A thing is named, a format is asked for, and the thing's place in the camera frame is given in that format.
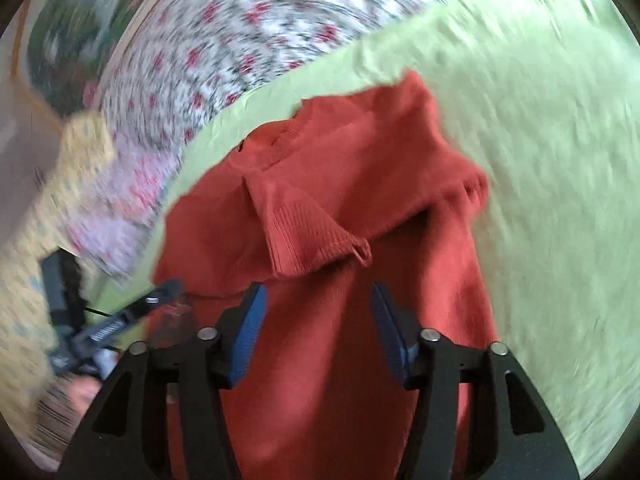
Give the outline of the person's left hand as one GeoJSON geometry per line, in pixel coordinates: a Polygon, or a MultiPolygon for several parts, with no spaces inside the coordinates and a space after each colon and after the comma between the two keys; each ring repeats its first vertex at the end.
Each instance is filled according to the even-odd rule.
{"type": "Polygon", "coordinates": [[[70,405],[81,418],[84,416],[91,403],[102,387],[102,382],[91,376],[74,376],[67,386],[67,394],[70,405]]]}

